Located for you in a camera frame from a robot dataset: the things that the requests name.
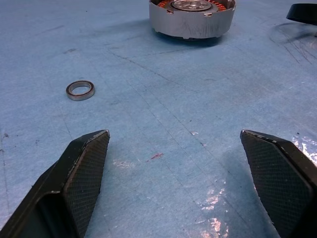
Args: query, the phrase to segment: red mark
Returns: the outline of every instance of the red mark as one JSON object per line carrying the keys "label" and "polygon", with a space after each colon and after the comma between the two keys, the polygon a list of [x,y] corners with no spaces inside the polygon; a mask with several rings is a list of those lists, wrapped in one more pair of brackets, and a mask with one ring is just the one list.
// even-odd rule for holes
{"label": "red mark", "polygon": [[163,153],[158,153],[158,154],[154,155],[154,156],[151,158],[151,160],[156,159],[156,158],[159,158],[159,157],[161,157],[162,155],[163,155]]}

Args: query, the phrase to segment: copper winding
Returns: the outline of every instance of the copper winding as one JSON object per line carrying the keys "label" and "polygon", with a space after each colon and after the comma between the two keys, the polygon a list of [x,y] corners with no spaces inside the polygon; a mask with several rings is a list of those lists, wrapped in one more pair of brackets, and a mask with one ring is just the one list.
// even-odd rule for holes
{"label": "copper winding", "polygon": [[[166,4],[167,2],[169,2],[169,1],[170,1],[170,0],[163,0],[163,1],[161,1],[161,2],[158,4],[158,6],[164,8],[164,7],[165,7],[165,4]],[[218,2],[212,1],[212,0],[206,0],[206,1],[215,4],[215,5],[218,7],[218,11],[225,11],[225,10],[227,10],[226,7],[225,7],[224,5],[222,5],[221,3],[218,3]]]}

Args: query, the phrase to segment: black object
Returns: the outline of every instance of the black object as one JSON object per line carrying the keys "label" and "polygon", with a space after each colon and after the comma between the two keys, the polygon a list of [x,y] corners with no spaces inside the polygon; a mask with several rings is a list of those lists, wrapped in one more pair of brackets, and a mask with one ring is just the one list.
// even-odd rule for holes
{"label": "black object", "polygon": [[297,3],[293,4],[287,14],[287,19],[306,24],[317,25],[317,4]]}
{"label": "black object", "polygon": [[317,168],[290,141],[243,130],[261,202],[281,238],[317,237]]}
{"label": "black object", "polygon": [[73,140],[35,182],[0,238],[83,238],[100,192],[107,130]]}

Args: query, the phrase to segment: silver cylindrical housing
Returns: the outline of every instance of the silver cylindrical housing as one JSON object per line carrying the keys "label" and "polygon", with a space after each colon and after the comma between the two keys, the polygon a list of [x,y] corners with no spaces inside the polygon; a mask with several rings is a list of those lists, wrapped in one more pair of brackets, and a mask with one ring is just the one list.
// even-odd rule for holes
{"label": "silver cylindrical housing", "polygon": [[150,0],[150,21],[156,32],[184,39],[205,39],[220,37],[231,25],[235,11],[235,0],[220,0],[226,7],[224,11],[171,11],[159,7],[161,0]]}

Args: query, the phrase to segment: scratched surface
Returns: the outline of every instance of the scratched surface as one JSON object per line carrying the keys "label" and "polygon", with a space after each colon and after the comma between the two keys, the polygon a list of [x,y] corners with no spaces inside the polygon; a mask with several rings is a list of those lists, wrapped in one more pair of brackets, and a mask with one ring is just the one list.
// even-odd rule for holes
{"label": "scratched surface", "polygon": [[[109,129],[86,237],[278,237],[239,133],[316,141],[317,29],[285,19],[296,2],[239,0],[223,37],[184,42],[146,0],[0,0],[0,227],[72,139]],[[96,94],[74,102],[80,79]]]}

